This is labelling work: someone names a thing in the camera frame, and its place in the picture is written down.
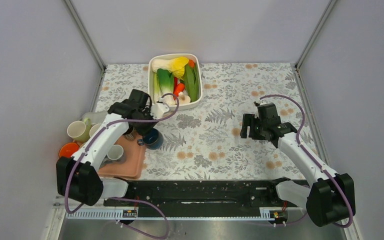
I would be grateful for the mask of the brown mug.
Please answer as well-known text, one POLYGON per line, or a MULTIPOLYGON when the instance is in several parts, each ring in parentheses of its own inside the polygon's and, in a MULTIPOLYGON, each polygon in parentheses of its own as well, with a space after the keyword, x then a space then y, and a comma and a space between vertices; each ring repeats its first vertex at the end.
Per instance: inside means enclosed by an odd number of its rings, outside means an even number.
POLYGON ((136 129, 132 126, 129 125, 128 130, 123 134, 123 137, 128 140, 128 141, 134 141, 137 137, 137 131, 136 129))

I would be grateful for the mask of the dark blue mug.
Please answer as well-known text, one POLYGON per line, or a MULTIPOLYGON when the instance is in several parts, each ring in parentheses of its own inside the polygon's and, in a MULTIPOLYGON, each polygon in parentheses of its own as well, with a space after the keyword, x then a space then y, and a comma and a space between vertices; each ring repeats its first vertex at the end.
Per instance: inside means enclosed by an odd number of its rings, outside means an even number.
POLYGON ((164 136, 155 128, 136 141, 139 146, 145 146, 149 150, 159 149, 163 145, 163 142, 164 136))

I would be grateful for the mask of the yellow mug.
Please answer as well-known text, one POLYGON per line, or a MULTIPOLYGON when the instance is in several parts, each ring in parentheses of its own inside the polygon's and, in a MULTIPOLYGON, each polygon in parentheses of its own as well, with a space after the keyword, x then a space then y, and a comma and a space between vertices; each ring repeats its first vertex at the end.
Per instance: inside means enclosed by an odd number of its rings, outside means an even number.
POLYGON ((90 130, 89 130, 89 137, 92 138, 94 136, 94 134, 100 130, 102 124, 101 123, 97 123, 97 124, 94 124, 90 130))

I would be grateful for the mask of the grey mug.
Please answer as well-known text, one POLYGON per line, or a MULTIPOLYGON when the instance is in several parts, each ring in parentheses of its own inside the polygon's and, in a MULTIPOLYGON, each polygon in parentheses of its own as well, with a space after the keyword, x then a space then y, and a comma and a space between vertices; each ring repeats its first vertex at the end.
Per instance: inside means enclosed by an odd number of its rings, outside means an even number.
POLYGON ((124 148, 119 144, 115 144, 110 148, 99 168, 103 168, 108 164, 123 164, 125 161, 126 156, 124 148))

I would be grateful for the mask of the light green mug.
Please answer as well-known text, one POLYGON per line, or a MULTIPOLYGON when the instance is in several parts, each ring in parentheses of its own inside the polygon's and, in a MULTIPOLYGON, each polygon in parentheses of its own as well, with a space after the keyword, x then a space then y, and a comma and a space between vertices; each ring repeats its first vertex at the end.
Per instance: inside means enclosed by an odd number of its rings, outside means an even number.
POLYGON ((66 129, 67 135, 76 142, 85 143, 90 139, 92 122, 90 118, 72 122, 66 129))

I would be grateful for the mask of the orange mug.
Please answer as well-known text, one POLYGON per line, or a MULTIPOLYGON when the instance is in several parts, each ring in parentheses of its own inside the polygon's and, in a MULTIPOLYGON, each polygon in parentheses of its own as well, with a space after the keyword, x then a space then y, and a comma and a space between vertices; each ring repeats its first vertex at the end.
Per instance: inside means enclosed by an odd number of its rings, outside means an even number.
POLYGON ((69 142, 66 143, 61 147, 61 149, 58 152, 58 156, 70 158, 72 154, 77 152, 79 150, 80 146, 76 142, 69 142))

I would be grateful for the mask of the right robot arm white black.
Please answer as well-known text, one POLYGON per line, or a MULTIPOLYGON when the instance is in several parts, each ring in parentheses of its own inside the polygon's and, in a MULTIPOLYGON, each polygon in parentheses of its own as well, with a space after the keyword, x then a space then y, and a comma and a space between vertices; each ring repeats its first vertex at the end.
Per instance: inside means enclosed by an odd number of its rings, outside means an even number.
POLYGON ((240 137, 268 141, 284 153, 298 168, 308 186, 299 185, 288 178, 271 182, 267 201, 273 206, 283 202, 304 209, 318 227, 337 225, 356 214, 354 180, 347 174, 323 163, 301 141, 299 131, 289 122, 282 122, 273 103, 256 104, 258 114, 242 116, 240 137))

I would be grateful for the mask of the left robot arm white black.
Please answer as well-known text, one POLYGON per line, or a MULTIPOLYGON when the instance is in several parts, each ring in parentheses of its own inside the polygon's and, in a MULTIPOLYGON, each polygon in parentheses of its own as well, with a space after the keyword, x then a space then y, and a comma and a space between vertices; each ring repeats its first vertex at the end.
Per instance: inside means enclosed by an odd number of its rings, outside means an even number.
POLYGON ((100 199, 116 197, 124 206, 132 204, 135 192, 125 180, 100 177, 98 171, 111 147, 131 129, 148 133, 156 124, 151 111, 155 108, 148 93, 133 89, 128 99, 113 103, 99 129, 70 157, 56 162, 57 192, 93 206, 100 199))

